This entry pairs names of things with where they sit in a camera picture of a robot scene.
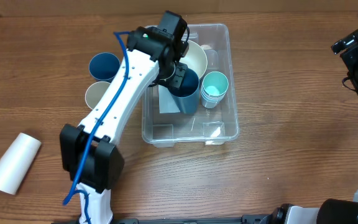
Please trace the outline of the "cream bowl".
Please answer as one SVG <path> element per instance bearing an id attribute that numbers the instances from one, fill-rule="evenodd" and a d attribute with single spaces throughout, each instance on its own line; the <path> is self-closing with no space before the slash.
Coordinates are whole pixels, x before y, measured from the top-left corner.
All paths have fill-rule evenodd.
<path id="1" fill-rule="evenodd" d="M 199 79 L 202 79 L 208 66 L 208 59 L 205 51 L 196 42 L 188 41 L 188 51 L 184 57 L 180 59 L 181 63 L 193 70 Z"/>

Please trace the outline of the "mint green small cup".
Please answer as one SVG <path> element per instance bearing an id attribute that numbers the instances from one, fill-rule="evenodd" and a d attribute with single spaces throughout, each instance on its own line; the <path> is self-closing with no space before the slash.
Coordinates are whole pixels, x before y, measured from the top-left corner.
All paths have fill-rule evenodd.
<path id="1" fill-rule="evenodd" d="M 201 89 L 204 88 L 210 95 L 220 95 L 227 92 L 229 82 L 221 72 L 209 72 L 203 78 Z"/>

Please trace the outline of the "light blue small cup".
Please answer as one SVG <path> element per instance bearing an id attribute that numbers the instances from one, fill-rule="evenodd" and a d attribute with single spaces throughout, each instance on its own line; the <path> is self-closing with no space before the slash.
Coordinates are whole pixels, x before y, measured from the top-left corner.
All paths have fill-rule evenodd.
<path id="1" fill-rule="evenodd" d="M 201 97 L 206 99 L 206 100 L 209 100 L 209 101 L 221 101 L 225 95 L 220 95 L 220 96 L 209 96 L 208 94 L 206 94 L 205 92 L 201 92 Z"/>

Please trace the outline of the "grey small cup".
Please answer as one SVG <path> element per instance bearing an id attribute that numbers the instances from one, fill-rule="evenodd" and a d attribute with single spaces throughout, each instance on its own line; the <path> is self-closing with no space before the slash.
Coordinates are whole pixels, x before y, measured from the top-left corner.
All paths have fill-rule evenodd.
<path id="1" fill-rule="evenodd" d="M 201 104 L 208 109 L 214 108 L 219 104 L 219 101 L 209 101 L 204 98 L 201 99 Z"/>

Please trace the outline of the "pink small cup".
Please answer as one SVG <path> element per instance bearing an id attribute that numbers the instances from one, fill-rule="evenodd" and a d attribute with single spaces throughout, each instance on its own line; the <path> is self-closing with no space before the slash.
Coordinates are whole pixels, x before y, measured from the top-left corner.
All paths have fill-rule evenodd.
<path id="1" fill-rule="evenodd" d="M 226 93 L 220 95 L 210 95 L 204 88 L 201 89 L 201 97 L 208 101 L 221 101 L 224 98 L 225 94 Z"/>

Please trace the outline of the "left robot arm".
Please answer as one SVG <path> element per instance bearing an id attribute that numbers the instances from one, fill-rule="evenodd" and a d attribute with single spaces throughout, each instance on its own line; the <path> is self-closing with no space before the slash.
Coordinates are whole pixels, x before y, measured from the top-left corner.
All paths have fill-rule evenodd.
<path id="1" fill-rule="evenodd" d="M 76 223 L 112 223 L 113 185 L 124 158 L 118 144 L 124 127 L 141 95 L 151 85 L 179 89 L 188 73 L 179 61 L 188 50 L 188 26 L 138 27 L 116 32 L 123 61 L 96 107 L 77 126 L 64 125 L 60 132 L 62 164 L 72 186 L 63 199 L 67 205 L 76 194 L 81 215 Z"/>

